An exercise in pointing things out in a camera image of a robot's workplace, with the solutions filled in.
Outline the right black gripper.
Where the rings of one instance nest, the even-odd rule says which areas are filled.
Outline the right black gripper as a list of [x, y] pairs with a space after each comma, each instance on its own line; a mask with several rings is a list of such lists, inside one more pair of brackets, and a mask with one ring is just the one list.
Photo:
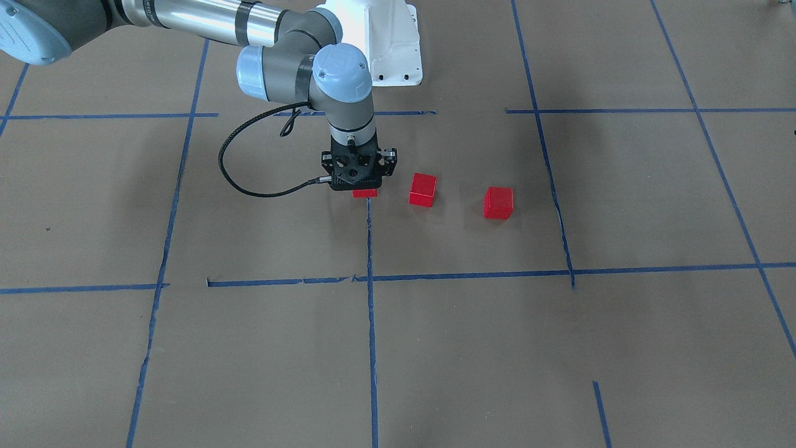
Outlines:
[[342, 145], [333, 140], [329, 151], [322, 151], [321, 166], [330, 176], [335, 191], [379, 189], [398, 162], [395, 148], [381, 149], [376, 140], [362, 145]]

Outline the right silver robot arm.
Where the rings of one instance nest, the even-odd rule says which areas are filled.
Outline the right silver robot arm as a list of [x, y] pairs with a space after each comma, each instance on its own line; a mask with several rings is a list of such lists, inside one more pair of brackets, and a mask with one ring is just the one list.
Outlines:
[[378, 189], [396, 168], [395, 149], [383, 149], [376, 131], [373, 81], [366, 54], [344, 41], [344, 25], [327, 6], [294, 11], [261, 1], [3, 1], [2, 51], [20, 62], [46, 66], [113, 29], [174, 31], [239, 50], [235, 77], [247, 96], [271, 102], [230, 132], [217, 153], [221, 175], [250, 197], [226, 167], [230, 145], [263, 119], [287, 111], [289, 136], [302, 110], [326, 116], [330, 145], [324, 175], [301, 188], [327, 184], [335, 191]]

